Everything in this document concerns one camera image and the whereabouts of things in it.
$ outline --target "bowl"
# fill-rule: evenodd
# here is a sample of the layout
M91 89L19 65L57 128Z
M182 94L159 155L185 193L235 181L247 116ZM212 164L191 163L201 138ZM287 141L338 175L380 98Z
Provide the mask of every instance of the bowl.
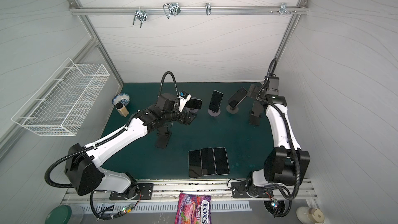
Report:
M112 105L116 105L117 103L122 103L124 106L127 106L130 102L130 96L127 93L119 93L112 99Z

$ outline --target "green table surface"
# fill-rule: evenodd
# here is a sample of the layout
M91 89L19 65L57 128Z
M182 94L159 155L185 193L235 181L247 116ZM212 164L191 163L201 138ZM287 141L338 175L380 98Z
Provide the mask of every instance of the green table surface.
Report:
M230 168L229 175L202 176L209 178L246 178L250 171L262 169L264 160L273 149L271 126L262 113L259 127L249 124L253 100L246 97L236 114L226 111L227 100L240 88L249 89L251 83L177 83L179 91L186 91L203 101L202 109L189 125L174 122L172 135L166 149L156 148L157 131L137 139L109 158L102 167L115 172L129 172L136 179L189 179L188 151L206 147L225 147ZM114 110L109 117L102 137L127 122L128 117L154 104L159 83L126 83L123 93L130 96L127 109L130 114L122 117ZM165 83L163 93L175 93L174 84ZM224 94L221 114L208 114L213 90Z

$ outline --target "white wire basket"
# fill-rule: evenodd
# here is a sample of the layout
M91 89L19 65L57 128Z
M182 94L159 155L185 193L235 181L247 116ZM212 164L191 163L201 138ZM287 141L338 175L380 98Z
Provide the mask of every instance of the white wire basket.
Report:
M11 120L39 136L75 136L108 78L103 64L68 58Z

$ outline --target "black smartphone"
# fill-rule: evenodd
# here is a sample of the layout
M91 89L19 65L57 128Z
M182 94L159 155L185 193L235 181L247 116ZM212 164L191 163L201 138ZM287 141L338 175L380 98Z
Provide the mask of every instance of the black smartphone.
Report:
M202 100L200 99L193 99L187 101L185 107L192 108L192 109L202 109Z
M188 151L189 178L202 177L202 159L200 150Z
M202 148L200 153L202 156L203 175L214 175L216 173L216 168L214 167L213 148Z
M228 175L229 165L228 165L228 158L226 157L225 147L214 148L213 152L214 152L214 162L216 164L216 174Z
M246 96L248 92L244 87L241 87L232 97L229 98L228 104L231 108L235 108Z
M220 109L222 97L224 94L222 92L218 92L216 90L213 91L213 95L211 96L209 109L213 112L218 112Z

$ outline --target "plastic container with green lid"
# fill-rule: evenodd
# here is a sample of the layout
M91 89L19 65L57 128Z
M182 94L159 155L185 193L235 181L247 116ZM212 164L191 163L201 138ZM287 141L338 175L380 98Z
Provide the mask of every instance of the plastic container with green lid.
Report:
M83 209L79 206L62 205L54 208L44 224L79 224L83 219Z

